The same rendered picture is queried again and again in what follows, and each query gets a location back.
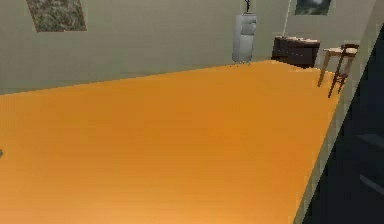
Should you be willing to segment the grey tall cabinet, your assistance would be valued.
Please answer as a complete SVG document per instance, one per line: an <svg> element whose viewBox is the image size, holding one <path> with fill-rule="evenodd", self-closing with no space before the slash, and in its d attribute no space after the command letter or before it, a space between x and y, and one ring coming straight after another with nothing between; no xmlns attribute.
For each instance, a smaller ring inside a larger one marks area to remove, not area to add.
<svg viewBox="0 0 384 224"><path fill-rule="evenodd" d="M232 60L235 63L249 63L252 59L257 16L243 13L236 16Z"/></svg>

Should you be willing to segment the dark brown chest of drawers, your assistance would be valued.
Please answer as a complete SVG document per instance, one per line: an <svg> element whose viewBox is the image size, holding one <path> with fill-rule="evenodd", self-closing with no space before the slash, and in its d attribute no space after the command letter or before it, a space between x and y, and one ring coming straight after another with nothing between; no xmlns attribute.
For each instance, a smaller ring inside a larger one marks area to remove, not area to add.
<svg viewBox="0 0 384 224"><path fill-rule="evenodd" d="M318 40L276 36L271 59L301 68L312 68L319 48Z"/></svg>

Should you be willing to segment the light wooden table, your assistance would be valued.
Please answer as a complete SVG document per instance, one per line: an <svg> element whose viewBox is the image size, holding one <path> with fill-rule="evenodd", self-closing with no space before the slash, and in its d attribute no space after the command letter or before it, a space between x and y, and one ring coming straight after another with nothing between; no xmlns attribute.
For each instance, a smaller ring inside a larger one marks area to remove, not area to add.
<svg viewBox="0 0 384 224"><path fill-rule="evenodd" d="M324 75L325 75L325 72L326 72L326 69L327 69L327 66L329 64L330 59L333 56L340 57L342 55L344 47L346 47L346 57L348 58L348 60L347 60L347 63L343 69L343 72L345 74L348 74L350 72L352 62L353 62L353 60L354 60L354 58L358 52L359 46L357 44L346 44L346 45L342 45L341 47L337 47L337 48L324 49L325 56L324 56L324 60L323 60L322 66L321 66L320 76L319 76L318 83L317 83L318 87L320 87L322 84L322 81L323 81L323 78L324 78Z"/></svg>

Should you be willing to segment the dark red wooden chair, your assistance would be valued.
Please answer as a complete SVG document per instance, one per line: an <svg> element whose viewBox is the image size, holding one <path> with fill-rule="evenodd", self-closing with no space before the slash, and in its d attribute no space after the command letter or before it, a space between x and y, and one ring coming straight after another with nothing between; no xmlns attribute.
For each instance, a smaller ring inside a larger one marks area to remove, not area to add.
<svg viewBox="0 0 384 224"><path fill-rule="evenodd" d="M337 69L333 76L332 84L328 92L328 98L332 96L332 93L336 84L339 84L337 93L341 92L341 89L344 86L346 79L348 78L348 73L345 71L341 71L343 60L346 57L354 56L357 53L358 49L359 49L358 44L346 43L341 46L341 55L339 57Z"/></svg>

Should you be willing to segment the dark blue-black room door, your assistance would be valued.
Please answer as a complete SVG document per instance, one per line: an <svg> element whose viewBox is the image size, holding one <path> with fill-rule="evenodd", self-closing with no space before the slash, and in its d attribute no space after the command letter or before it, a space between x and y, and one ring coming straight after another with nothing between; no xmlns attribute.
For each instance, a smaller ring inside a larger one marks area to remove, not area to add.
<svg viewBox="0 0 384 224"><path fill-rule="evenodd" d="M302 224L384 224L384 25Z"/></svg>

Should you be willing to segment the dark framed wall picture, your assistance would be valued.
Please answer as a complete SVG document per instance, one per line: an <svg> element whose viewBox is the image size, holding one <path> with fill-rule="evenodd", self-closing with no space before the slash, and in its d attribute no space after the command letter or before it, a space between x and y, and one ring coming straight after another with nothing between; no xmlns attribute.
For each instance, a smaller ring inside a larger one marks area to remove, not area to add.
<svg viewBox="0 0 384 224"><path fill-rule="evenodd" d="M327 15L331 0L297 0L295 15Z"/></svg>

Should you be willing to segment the grey-green framed wall picture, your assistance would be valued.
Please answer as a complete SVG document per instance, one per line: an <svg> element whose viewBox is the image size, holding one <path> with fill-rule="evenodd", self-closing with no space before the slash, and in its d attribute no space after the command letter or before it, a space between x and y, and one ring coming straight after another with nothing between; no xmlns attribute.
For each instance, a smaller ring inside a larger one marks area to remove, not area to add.
<svg viewBox="0 0 384 224"><path fill-rule="evenodd" d="M26 0L37 32L87 30L81 0Z"/></svg>

